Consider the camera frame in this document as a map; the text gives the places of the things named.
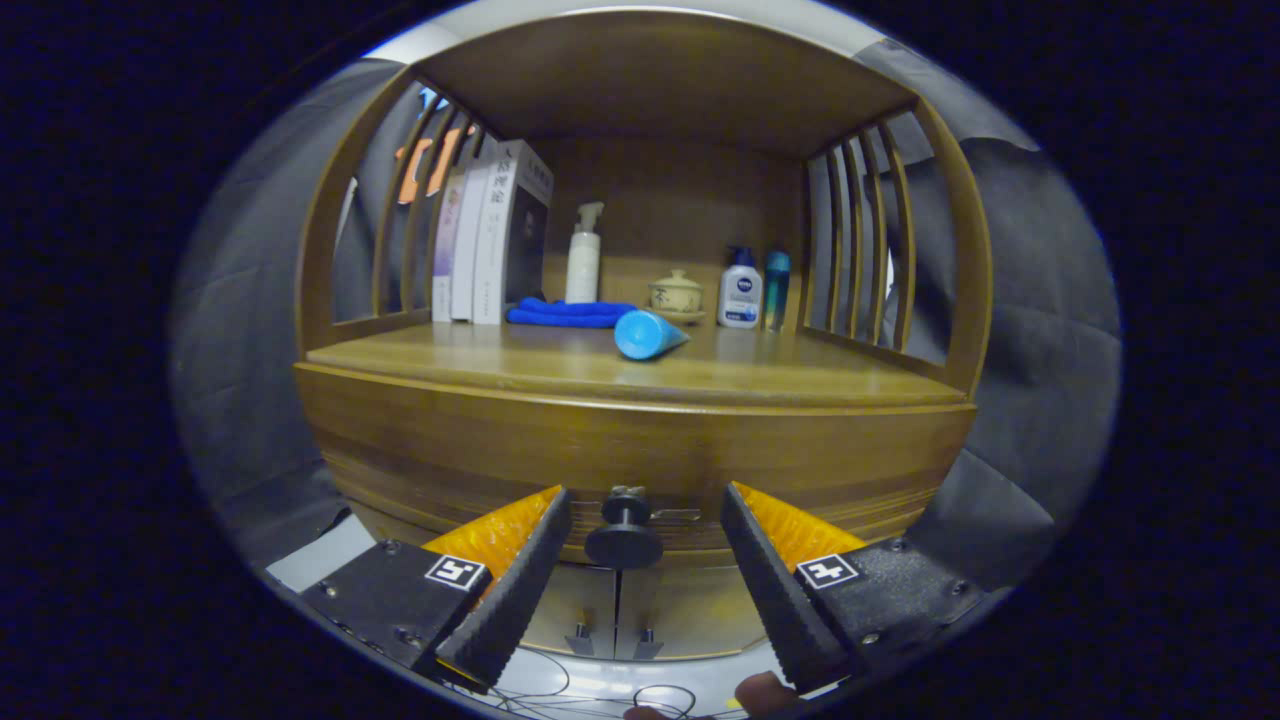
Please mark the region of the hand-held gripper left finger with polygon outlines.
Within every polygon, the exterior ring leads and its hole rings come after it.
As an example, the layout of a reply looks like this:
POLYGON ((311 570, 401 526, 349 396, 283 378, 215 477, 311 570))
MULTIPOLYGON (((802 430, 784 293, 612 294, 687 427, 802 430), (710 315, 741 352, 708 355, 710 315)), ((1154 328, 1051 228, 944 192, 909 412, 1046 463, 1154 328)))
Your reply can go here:
POLYGON ((486 693, 527 630, 572 525, 552 486, 426 544, 384 539, 301 597, 410 671, 486 693))

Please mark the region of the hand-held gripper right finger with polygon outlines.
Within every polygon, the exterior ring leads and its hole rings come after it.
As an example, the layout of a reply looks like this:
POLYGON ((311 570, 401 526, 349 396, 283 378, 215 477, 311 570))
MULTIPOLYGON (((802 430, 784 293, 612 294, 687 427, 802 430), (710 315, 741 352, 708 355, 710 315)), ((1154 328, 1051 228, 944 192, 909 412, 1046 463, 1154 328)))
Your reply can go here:
POLYGON ((726 486, 719 523, 799 693, 883 679, 986 601, 909 538, 869 543, 740 482, 726 486))

